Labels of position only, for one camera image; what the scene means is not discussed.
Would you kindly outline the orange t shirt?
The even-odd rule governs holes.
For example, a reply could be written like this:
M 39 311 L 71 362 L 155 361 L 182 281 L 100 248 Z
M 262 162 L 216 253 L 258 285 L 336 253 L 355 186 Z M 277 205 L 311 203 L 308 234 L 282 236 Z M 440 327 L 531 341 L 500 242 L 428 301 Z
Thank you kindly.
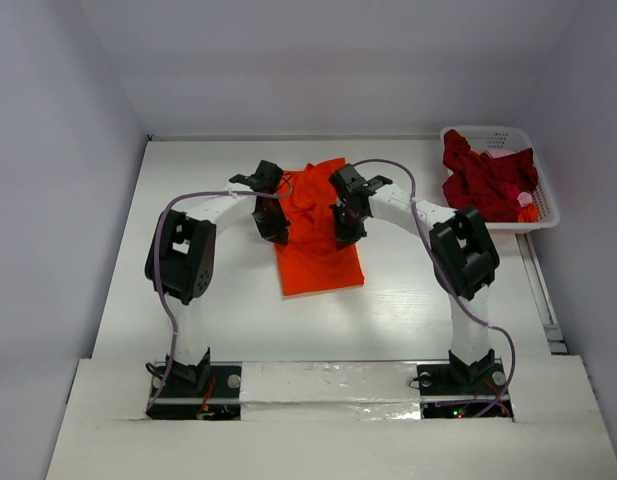
M 343 158 L 335 158 L 284 173 L 287 183 L 280 191 L 286 196 L 280 204 L 290 222 L 288 243 L 275 252 L 287 297 L 364 284 L 356 248 L 336 245 L 331 205 L 337 196 L 329 177 L 344 165 Z

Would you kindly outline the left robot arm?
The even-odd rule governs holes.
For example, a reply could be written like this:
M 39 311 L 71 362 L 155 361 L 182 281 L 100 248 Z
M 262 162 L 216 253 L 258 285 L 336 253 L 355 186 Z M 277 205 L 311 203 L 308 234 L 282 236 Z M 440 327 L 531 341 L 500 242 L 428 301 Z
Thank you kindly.
M 276 164 L 262 160 L 254 173 L 237 174 L 219 191 L 181 195 L 159 215 L 145 265 L 172 325 L 166 365 L 150 364 L 156 393 L 203 392 L 210 378 L 210 347 L 202 325 L 200 297 L 213 273 L 216 240 L 238 221 L 252 217 L 266 241 L 287 245 L 290 222 L 280 200 L 292 192 Z

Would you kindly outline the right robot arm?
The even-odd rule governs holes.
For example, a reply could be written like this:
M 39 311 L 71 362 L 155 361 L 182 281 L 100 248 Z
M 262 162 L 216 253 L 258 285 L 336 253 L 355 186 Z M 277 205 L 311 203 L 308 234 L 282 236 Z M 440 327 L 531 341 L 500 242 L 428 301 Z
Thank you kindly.
M 487 321 L 490 286 L 500 257 L 479 211 L 454 210 L 420 200 L 377 175 L 364 178 L 346 164 L 329 177 L 336 201 L 331 206 L 337 246 L 348 247 L 367 235 L 368 218 L 383 220 L 416 236 L 433 264 L 435 278 L 451 303 L 452 341 L 448 360 L 423 363 L 415 380 L 431 396 L 475 395 L 499 371 Z

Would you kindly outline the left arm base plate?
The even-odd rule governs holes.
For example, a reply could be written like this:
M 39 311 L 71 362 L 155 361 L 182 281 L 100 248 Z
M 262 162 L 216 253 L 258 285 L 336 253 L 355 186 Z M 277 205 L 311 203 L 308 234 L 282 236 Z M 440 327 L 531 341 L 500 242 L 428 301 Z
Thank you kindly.
M 241 418 L 241 363 L 211 363 L 200 389 L 175 375 L 147 409 L 152 420 L 232 421 Z

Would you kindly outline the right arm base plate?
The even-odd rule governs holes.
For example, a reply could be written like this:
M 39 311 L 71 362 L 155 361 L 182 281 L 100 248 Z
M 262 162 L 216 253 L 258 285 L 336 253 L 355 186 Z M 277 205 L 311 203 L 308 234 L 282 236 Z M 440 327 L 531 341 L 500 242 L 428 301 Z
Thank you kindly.
M 426 420 L 475 418 L 485 408 L 481 418 L 512 419 L 509 394 L 502 394 L 506 381 L 503 365 L 497 359 L 481 378 L 469 385 L 461 385 L 452 377 L 449 363 L 418 364 L 416 376 L 408 386 L 419 392 L 421 417 Z

